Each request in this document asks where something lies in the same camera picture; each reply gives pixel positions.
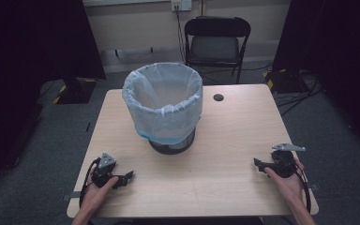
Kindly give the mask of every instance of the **chair seat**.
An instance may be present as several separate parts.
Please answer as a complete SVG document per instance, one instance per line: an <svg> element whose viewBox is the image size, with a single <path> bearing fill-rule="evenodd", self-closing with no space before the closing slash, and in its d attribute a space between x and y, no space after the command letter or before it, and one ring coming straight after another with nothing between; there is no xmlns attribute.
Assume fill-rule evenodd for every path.
<svg viewBox="0 0 360 225"><path fill-rule="evenodd" d="M239 61L239 45L236 37L203 37L192 39L189 61L221 62L236 64Z"/></svg>

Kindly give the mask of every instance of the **person's right hand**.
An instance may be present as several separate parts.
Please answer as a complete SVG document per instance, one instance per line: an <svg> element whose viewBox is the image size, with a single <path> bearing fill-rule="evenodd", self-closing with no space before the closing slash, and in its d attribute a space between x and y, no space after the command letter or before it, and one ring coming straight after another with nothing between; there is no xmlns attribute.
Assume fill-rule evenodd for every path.
<svg viewBox="0 0 360 225"><path fill-rule="evenodd" d="M294 159L296 161L296 165L301 169L304 170L304 165L297 159ZM297 172L299 174L302 174L302 171L300 169L297 169ZM282 194L283 198L288 202L300 200L303 201L302 196L302 190L303 186L302 183L297 177L296 174L293 174L292 176L288 178L282 178L279 175L277 175L273 170L266 167L264 168L264 171L276 182L277 187Z"/></svg>

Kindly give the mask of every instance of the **table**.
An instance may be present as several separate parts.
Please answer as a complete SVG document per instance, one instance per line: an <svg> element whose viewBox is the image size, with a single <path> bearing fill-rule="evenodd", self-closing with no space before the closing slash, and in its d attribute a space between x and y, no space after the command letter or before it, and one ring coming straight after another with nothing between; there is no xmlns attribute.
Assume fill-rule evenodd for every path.
<svg viewBox="0 0 360 225"><path fill-rule="evenodd" d="M224 100L215 101L214 94L223 95ZM81 190L90 163L106 152L117 160L114 174L134 171L135 176L127 187L109 194L96 217L289 215L274 182L258 172L253 158L270 162L271 146L290 142L264 84L205 86L194 143L173 156L158 153L137 134L122 90L111 90L74 191ZM71 199L69 217L75 217L78 202ZM312 193L311 202L311 214L318 213Z"/></svg>

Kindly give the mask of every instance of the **hand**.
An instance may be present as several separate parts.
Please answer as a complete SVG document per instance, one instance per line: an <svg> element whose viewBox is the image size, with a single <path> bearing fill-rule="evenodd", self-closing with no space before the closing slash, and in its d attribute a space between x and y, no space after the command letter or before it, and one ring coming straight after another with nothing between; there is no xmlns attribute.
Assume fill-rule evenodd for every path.
<svg viewBox="0 0 360 225"><path fill-rule="evenodd" d="M298 166L297 172L299 174L302 174L302 171L305 168L304 165L297 158L295 158L294 160L296 161L296 165ZM293 174L288 178L282 178L268 167L264 168L264 171L271 178L273 178L273 180L276 182L279 192L282 194L283 198L288 203L296 200L303 201L303 186L299 177L297 177L296 174Z"/></svg>
<svg viewBox="0 0 360 225"><path fill-rule="evenodd" d="M87 221L93 216L99 207L104 203L107 194L112 189L113 185L118 181L118 177L111 178L103 187L98 188L92 183L93 170L89 173L87 178L87 187L80 211L75 216L72 224L87 224Z"/></svg>

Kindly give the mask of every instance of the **chair leg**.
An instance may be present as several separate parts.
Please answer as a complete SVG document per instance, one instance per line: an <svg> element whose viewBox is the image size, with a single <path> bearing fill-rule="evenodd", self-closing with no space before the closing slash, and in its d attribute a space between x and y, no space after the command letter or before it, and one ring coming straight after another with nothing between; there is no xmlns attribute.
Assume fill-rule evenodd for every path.
<svg viewBox="0 0 360 225"><path fill-rule="evenodd" d="M241 76L242 66L238 68L238 74L236 75L236 84L239 84L239 77Z"/></svg>

